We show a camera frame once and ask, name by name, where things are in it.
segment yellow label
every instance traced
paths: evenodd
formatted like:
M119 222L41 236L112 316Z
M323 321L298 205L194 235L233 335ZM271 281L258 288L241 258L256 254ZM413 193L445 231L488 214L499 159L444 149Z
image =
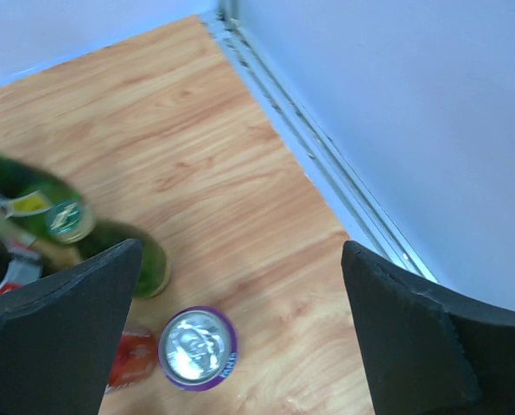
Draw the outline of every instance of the yellow label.
M9 200L7 204L10 216L41 214L52 207L52 203L38 190L30 195Z

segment bottle cap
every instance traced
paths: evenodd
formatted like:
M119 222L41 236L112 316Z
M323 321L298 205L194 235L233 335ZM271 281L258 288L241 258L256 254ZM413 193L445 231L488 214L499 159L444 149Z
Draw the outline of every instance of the bottle cap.
M80 201L63 201L47 213L48 233L64 244L72 244L85 238L96 225L92 210Z

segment can rim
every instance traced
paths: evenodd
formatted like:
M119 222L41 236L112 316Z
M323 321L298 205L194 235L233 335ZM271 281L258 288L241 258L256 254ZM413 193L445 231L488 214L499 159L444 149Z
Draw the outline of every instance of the can rim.
M201 383L193 383L193 382L183 382L180 380L180 377L173 375L173 370L170 368L170 365L167 361L167 357L163 353L166 346L166 341L168 338L168 333L170 330L171 323L178 319L179 316L186 314L188 312L192 311L203 311L206 313L209 313L215 317L217 317L226 328L226 332L231 337L230 341L230 347L228 350L228 353L226 355L228 356L228 359L225 361L223 365L221 365L220 370L218 370L217 374L213 376L211 379L205 380ZM162 331L162 335L160 336L160 341L158 343L158 360L160 361L160 367L162 368L162 371L164 372L165 376L173 383L175 386L179 387L180 389L184 389L185 391L192 391L192 392L201 392L206 391L208 389L211 389L212 387L217 386L219 383L221 383L223 380L227 378L227 376L230 374L226 373L223 374L225 366L229 363L229 361L232 363L232 366L234 367L234 364L236 363L238 357L238 343L237 343L237 336L236 331L234 329L234 326L232 325L231 321L219 310L208 307L205 305L196 305L194 307L189 307L187 309L184 309L177 314L175 314L171 319L168 321L168 323L165 325L165 328Z

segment red label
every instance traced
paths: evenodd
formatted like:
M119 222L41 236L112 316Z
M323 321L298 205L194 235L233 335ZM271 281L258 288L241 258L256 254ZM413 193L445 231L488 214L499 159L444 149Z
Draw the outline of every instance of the red label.
M156 338L146 328L125 328L111 368L107 392L149 378L157 363Z
M20 284L14 284L14 283L6 283L4 284L1 288L0 288L0 296L2 296L2 294L8 292L8 291L13 291L13 290L17 290L18 288L20 288L21 285Z
M36 250L29 248L28 246L17 241L13 241L8 245L8 251L17 253L29 259L39 259L41 257L40 253L38 253Z

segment purple can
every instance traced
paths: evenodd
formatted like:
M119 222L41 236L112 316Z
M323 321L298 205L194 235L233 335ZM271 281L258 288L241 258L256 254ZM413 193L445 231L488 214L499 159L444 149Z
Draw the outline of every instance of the purple can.
M217 386L237 361L237 336L229 319L212 307L181 311L163 329L158 356L174 385L193 392Z

